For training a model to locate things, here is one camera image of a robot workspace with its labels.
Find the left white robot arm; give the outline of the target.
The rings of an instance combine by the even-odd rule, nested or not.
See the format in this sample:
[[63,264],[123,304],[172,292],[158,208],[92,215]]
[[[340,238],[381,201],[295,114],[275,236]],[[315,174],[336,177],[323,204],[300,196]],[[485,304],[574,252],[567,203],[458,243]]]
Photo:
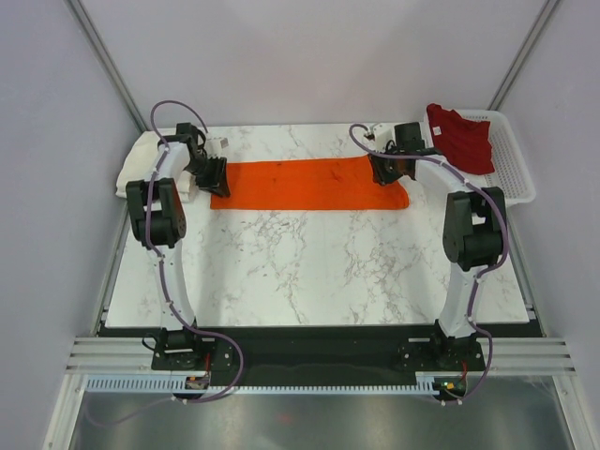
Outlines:
[[196,315],[189,303],[183,269],[187,219],[177,180],[189,173],[199,190],[219,198],[231,196],[227,159],[208,155],[206,144],[205,131],[179,123],[173,134],[158,137],[157,156],[144,178],[126,183],[131,230],[155,269],[160,329],[166,335],[196,334]]

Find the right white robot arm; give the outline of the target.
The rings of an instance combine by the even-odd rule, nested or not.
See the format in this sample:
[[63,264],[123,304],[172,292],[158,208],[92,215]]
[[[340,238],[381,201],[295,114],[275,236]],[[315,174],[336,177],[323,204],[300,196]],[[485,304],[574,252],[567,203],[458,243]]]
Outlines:
[[438,368],[452,368],[480,353],[475,334],[482,285],[508,256],[506,209],[498,187],[478,187],[428,146],[421,124],[367,128],[373,181],[390,185],[404,176],[445,198],[442,249],[451,273],[446,299],[429,344],[417,348]]

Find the orange t shirt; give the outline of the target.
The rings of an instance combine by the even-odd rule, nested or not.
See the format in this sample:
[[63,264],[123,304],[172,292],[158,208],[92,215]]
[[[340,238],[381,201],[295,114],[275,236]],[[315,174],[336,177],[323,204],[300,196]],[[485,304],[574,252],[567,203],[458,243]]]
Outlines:
[[373,181],[367,157],[338,157],[232,163],[231,196],[213,195],[213,210],[395,211],[410,198],[398,182]]

